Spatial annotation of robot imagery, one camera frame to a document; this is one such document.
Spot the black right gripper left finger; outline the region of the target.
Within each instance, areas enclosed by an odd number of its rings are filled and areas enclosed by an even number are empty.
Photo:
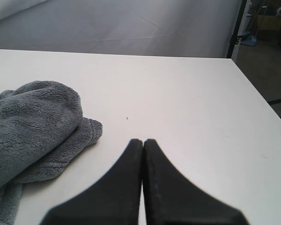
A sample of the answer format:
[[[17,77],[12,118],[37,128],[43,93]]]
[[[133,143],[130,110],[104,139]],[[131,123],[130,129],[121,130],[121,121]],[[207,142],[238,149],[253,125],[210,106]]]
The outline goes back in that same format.
[[[88,189],[52,209],[43,225],[136,225],[143,143],[130,140],[112,168]]]

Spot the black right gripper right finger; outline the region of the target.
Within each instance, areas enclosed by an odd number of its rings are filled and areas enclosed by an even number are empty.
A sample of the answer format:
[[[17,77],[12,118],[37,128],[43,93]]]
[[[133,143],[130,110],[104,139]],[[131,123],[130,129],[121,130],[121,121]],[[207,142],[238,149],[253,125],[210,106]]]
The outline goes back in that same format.
[[[143,193],[148,225],[246,225],[241,211],[183,176],[154,139],[143,147]]]

